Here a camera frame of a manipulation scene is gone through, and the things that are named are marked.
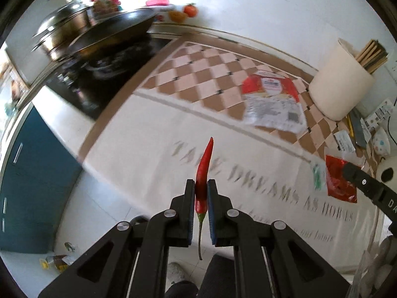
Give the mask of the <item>red torn wrapper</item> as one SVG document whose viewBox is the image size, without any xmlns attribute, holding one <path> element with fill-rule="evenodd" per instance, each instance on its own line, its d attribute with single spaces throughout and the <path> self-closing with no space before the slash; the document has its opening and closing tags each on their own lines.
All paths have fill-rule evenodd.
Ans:
<svg viewBox="0 0 397 298">
<path fill-rule="evenodd" d="M 328 196 L 357 203 L 357 188 L 343 177 L 343 168 L 348 161 L 331 155 L 326 155 L 325 158 Z"/>
</svg>

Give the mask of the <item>red chili pepper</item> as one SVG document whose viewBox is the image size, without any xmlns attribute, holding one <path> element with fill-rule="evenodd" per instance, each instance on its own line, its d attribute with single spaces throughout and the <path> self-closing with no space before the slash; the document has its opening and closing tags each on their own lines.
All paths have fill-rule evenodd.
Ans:
<svg viewBox="0 0 397 298">
<path fill-rule="evenodd" d="M 196 180 L 195 180 L 195 212 L 198 217 L 198 258 L 202 260 L 201 238 L 202 224 L 207 214 L 207 180 L 211 157 L 213 153 L 214 140 L 211 137 L 207 147 L 202 154 L 202 158 L 198 164 Z"/>
</svg>

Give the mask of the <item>red white food bag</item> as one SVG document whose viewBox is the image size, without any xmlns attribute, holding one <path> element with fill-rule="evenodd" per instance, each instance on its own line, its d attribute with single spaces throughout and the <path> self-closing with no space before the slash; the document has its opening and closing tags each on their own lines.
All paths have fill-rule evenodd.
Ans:
<svg viewBox="0 0 397 298">
<path fill-rule="evenodd" d="M 298 91 L 288 77 L 259 70 L 242 83 L 243 121 L 252 126 L 302 133 L 307 120 Z"/>
</svg>

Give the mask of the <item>blue kitchen cabinets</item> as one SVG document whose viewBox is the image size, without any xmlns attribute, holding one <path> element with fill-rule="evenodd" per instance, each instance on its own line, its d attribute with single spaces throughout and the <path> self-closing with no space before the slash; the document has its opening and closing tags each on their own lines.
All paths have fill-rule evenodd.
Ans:
<svg viewBox="0 0 397 298">
<path fill-rule="evenodd" d="M 82 167 L 36 108 L 11 143 L 1 180 L 1 249 L 51 251 L 66 203 Z"/>
</svg>

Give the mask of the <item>left grey slipper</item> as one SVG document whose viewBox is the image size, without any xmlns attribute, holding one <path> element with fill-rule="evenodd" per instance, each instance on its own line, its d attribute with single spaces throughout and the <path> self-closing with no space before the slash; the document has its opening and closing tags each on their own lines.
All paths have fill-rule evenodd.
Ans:
<svg viewBox="0 0 397 298">
<path fill-rule="evenodd" d="M 167 265 L 167 280 L 172 284 L 180 283 L 186 281 L 188 276 L 186 276 L 185 270 L 176 262 L 170 262 Z"/>
</svg>

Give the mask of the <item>white patterned cup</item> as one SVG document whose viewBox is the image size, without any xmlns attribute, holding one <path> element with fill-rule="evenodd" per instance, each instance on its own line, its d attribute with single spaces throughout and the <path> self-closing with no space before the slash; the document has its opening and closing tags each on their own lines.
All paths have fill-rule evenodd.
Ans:
<svg viewBox="0 0 397 298">
<path fill-rule="evenodd" d="M 372 138 L 373 149 L 378 156 L 386 157 L 391 153 L 390 141 L 386 131 L 379 126 Z"/>
</svg>

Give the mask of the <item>small white packet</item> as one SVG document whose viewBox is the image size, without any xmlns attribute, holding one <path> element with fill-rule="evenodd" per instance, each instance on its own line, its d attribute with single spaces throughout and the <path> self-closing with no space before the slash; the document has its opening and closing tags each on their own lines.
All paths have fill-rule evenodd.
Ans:
<svg viewBox="0 0 397 298">
<path fill-rule="evenodd" d="M 349 136 L 349 133 L 345 130 L 334 133 L 334 138 L 341 151 L 346 153 L 356 152 L 355 146 Z"/>
</svg>

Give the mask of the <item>yellow cap oil bottle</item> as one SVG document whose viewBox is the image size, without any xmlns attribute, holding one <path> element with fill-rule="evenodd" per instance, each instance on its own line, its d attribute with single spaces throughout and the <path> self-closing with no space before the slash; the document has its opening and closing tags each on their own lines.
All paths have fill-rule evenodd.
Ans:
<svg viewBox="0 0 397 298">
<path fill-rule="evenodd" d="M 75 262 L 75 258 L 68 255 L 54 255 L 41 258 L 39 262 L 44 270 L 55 268 L 59 272 L 64 272 Z"/>
</svg>

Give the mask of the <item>checkered printed tablecloth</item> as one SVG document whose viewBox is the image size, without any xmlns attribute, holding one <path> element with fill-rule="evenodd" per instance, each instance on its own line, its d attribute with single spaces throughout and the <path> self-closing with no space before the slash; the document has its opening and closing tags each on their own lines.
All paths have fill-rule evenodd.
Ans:
<svg viewBox="0 0 397 298">
<path fill-rule="evenodd" d="M 292 80 L 307 120 L 299 134 L 243 120 L 242 82 L 256 71 Z M 278 59 L 204 34 L 181 36 L 125 83 L 78 151 L 83 166 L 148 215 L 193 178 L 209 139 L 209 177 L 257 221 L 285 221 L 336 269 L 355 269 L 382 238 L 370 201 L 333 198 L 314 187 L 314 165 L 338 150 L 347 121 L 326 118 L 304 76 Z"/>
</svg>

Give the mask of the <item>white chopstick holder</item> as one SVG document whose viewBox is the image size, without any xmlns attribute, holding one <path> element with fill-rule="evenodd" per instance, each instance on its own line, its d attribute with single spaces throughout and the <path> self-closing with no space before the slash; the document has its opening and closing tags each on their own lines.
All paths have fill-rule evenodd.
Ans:
<svg viewBox="0 0 397 298">
<path fill-rule="evenodd" d="M 340 38 L 325 66 L 309 83 L 309 95 L 324 116 L 340 121 L 374 84 L 375 78 L 355 59 L 353 46 Z"/>
</svg>

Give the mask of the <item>wooden chopsticks bundle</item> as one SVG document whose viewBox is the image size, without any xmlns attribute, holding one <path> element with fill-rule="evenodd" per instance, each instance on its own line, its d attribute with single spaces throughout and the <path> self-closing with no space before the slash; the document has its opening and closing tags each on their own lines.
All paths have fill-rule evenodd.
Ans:
<svg viewBox="0 0 397 298">
<path fill-rule="evenodd" d="M 388 53 L 377 40 L 371 39 L 358 53 L 355 60 L 372 75 L 388 61 Z"/>
</svg>

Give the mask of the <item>black gas stove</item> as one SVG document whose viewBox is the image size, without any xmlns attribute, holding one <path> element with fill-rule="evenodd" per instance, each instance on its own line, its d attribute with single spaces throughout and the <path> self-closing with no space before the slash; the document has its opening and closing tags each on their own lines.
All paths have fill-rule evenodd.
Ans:
<svg viewBox="0 0 397 298">
<path fill-rule="evenodd" d="M 46 86 L 97 120 L 124 84 L 170 42 L 144 34 L 88 60 L 70 58 L 46 78 Z"/>
</svg>

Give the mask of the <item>black wok pan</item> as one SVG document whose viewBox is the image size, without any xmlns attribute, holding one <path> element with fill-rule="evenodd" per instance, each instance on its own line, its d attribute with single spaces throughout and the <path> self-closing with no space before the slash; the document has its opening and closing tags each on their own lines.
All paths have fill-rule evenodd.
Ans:
<svg viewBox="0 0 397 298">
<path fill-rule="evenodd" d="M 150 8 L 120 13 L 94 25 L 78 36 L 67 48 L 68 56 L 92 59 L 145 36 L 157 13 Z"/>
</svg>

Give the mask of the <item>steel pot with lid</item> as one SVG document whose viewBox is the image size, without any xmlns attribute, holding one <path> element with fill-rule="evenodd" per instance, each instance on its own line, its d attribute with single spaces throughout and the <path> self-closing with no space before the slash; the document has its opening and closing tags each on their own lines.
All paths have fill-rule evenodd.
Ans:
<svg viewBox="0 0 397 298">
<path fill-rule="evenodd" d="M 40 49 L 51 61 L 66 57 L 69 45 L 92 27 L 89 10 L 87 5 L 71 2 L 47 15 L 34 35 L 40 39 L 31 52 Z"/>
</svg>

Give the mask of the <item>orange tomato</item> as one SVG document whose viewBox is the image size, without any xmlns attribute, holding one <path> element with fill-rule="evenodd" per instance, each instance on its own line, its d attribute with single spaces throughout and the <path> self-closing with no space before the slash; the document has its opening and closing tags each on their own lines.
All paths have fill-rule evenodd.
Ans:
<svg viewBox="0 0 397 298">
<path fill-rule="evenodd" d="M 189 18 L 195 18 L 198 15 L 198 8 L 195 6 L 194 3 L 190 3 L 184 6 L 183 12 L 189 17 Z"/>
</svg>

